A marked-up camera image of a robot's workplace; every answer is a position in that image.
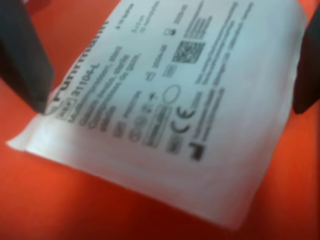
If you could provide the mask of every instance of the qr code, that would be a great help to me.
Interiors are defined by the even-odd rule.
[[[172,61],[175,63],[195,64],[205,45],[204,42],[182,41],[179,44]]]

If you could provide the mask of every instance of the black object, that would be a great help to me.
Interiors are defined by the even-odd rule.
[[[293,110],[305,112],[320,97],[320,5],[302,40],[293,94]]]
[[[36,112],[44,113],[54,70],[22,0],[0,0],[0,76]]]

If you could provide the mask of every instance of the ce mark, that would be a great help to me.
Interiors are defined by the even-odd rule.
[[[182,110],[181,107],[177,107],[176,109],[176,115],[181,120],[189,120],[196,114],[196,111],[188,111],[188,110]],[[176,134],[185,134],[190,130],[191,126],[190,124],[178,124],[176,120],[173,120],[171,122],[171,129]]]

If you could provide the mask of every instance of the white package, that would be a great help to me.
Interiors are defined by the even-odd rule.
[[[8,144],[236,229],[287,121],[294,0],[122,0]]]

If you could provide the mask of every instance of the orange surface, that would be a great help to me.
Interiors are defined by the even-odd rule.
[[[31,0],[28,10],[56,70],[56,84],[117,2]],[[301,2],[310,16],[316,3]],[[5,141],[34,113],[1,81],[0,112],[0,240],[318,238],[318,105],[304,115],[291,114],[249,216],[236,232],[8,148]]]

